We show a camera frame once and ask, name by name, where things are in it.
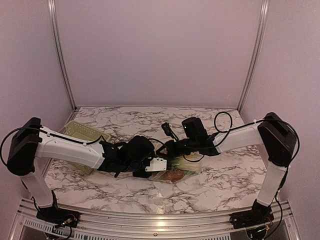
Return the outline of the clear polka dot zip bag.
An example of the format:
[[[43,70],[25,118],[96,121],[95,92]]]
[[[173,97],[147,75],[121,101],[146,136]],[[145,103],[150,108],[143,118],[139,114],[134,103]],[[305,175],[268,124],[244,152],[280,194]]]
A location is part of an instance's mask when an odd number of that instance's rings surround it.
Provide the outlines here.
[[[205,157],[198,152],[182,149],[177,142],[170,140],[156,150],[156,156],[167,161],[167,169],[152,172],[149,181],[175,184],[201,173],[201,160]]]

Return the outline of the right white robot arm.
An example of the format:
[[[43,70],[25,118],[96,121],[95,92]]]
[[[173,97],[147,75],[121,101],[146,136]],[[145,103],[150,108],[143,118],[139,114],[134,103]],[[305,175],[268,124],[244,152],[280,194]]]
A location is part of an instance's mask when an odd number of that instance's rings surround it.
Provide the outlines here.
[[[276,193],[286,180],[289,166],[300,149],[296,130],[276,113],[269,112],[260,120],[228,130],[209,134],[198,117],[182,122],[186,137],[163,143],[156,154],[166,159],[182,157],[191,153],[218,156],[222,153],[255,146],[262,153],[266,164],[261,190],[256,198],[257,206],[248,212],[247,219],[258,224],[267,216],[266,207],[273,202]]]

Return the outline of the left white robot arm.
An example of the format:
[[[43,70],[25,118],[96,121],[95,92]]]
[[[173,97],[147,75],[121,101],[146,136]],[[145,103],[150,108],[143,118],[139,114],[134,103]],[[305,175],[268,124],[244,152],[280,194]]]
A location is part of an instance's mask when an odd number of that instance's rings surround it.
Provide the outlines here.
[[[100,172],[114,173],[144,171],[155,157],[153,144],[136,135],[129,142],[112,144],[98,137],[83,141],[42,126],[37,117],[23,127],[12,130],[7,169],[19,176],[44,215],[53,223],[63,219],[63,211],[54,204],[54,194],[37,172],[37,158],[59,159],[88,166]]]

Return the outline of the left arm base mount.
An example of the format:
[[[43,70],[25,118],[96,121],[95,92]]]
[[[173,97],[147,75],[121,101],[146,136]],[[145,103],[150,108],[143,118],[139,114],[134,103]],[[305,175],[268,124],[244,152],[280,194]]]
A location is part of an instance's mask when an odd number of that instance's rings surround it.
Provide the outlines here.
[[[50,207],[39,207],[36,205],[36,201],[33,200],[34,206],[37,210],[36,217],[40,220],[55,224],[56,228],[66,225],[76,228],[80,219],[80,213],[78,211],[58,207],[54,191],[52,190],[51,193],[53,203]]]

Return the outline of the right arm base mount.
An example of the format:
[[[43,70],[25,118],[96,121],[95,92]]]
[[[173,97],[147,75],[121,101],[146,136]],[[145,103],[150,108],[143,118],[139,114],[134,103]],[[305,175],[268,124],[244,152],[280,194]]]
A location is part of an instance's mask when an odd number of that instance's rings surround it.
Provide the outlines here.
[[[229,222],[233,225],[234,229],[240,229],[271,223],[274,219],[271,206],[262,205],[255,200],[250,210],[232,213]]]

